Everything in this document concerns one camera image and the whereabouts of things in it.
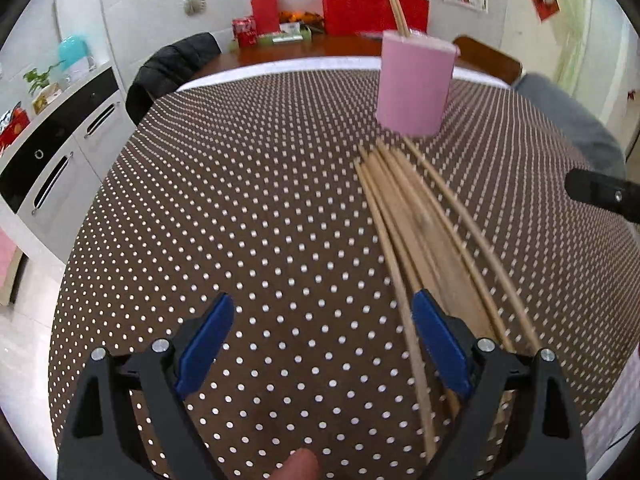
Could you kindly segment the left hand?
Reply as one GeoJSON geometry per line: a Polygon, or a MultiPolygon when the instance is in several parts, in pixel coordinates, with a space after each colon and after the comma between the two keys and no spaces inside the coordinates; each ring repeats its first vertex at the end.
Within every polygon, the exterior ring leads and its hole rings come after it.
{"type": "Polygon", "coordinates": [[[318,480],[319,478],[318,458],[306,448],[300,448],[293,453],[269,477],[270,480],[318,480]]]}

